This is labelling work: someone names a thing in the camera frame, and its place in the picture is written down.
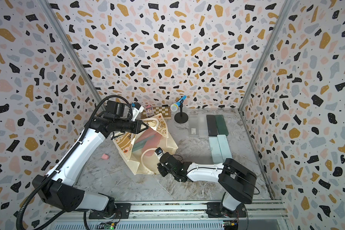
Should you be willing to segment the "cream floral canvas tote bag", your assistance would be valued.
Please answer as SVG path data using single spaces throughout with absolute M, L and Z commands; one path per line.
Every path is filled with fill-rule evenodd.
M 161 148 L 163 152 L 174 155 L 178 146 L 168 131 L 162 113 L 143 119 L 143 122 L 149 126 L 147 130 L 140 134 L 119 132 L 113 143 L 134 175 L 159 174 L 159 158 L 155 150 Z

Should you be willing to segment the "translucent white pencil case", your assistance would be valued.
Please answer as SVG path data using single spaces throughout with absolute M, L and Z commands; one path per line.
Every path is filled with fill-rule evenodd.
M 205 114 L 198 115 L 198 129 L 199 129 L 200 138 L 209 136 L 208 125 L 207 125 L 207 115 Z

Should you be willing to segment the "light teal pencil case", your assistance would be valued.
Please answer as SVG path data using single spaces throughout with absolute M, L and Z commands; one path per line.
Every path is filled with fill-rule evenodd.
M 226 135 L 217 135 L 218 138 L 218 144 L 220 147 L 220 152 L 221 152 L 221 156 L 223 158 L 223 161 L 225 161 L 227 158 L 232 158 L 232 152 L 230 150 L 230 146 L 227 140 L 227 136 Z
M 209 145 L 210 145 L 210 151 L 211 151 L 213 163 L 214 164 L 222 163 L 223 158 L 222 158 L 218 138 L 209 137 Z

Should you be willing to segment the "grey barcoded pencil case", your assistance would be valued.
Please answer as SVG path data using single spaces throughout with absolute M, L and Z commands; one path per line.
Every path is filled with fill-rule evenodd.
M 190 115 L 188 120 L 188 135 L 192 138 L 199 137 L 198 115 Z

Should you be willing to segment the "black pencil case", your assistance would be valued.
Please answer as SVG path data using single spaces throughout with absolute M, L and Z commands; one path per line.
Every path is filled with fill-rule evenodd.
M 218 135 L 218 129 L 215 115 L 206 115 L 206 119 L 209 137 L 216 137 Z

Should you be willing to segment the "dark green pencil case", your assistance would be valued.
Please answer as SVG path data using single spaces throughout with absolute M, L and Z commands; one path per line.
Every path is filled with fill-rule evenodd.
M 229 131 L 223 115 L 215 115 L 216 127 L 219 135 L 229 135 Z

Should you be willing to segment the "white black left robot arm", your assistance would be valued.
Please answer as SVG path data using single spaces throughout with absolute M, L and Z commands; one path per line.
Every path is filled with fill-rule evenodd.
M 46 175 L 34 178 L 33 186 L 41 186 L 38 191 L 41 200 L 65 212 L 92 210 L 102 218 L 115 215 L 114 198 L 86 192 L 75 188 L 74 184 L 93 152 L 109 136 L 115 138 L 116 133 L 139 134 L 148 129 L 148 125 L 138 119 L 143 110 L 139 103 L 108 101 L 106 111 L 93 114 L 61 161 Z

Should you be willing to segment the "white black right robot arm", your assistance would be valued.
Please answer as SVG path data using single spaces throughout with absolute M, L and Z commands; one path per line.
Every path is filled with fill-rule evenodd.
M 155 150 L 155 155 L 159 159 L 158 171 L 163 177 L 170 174 L 181 183 L 203 181 L 220 184 L 225 189 L 220 210 L 227 215 L 239 205 L 253 202 L 257 176 L 234 159 L 227 158 L 219 164 L 181 162 L 161 148 Z

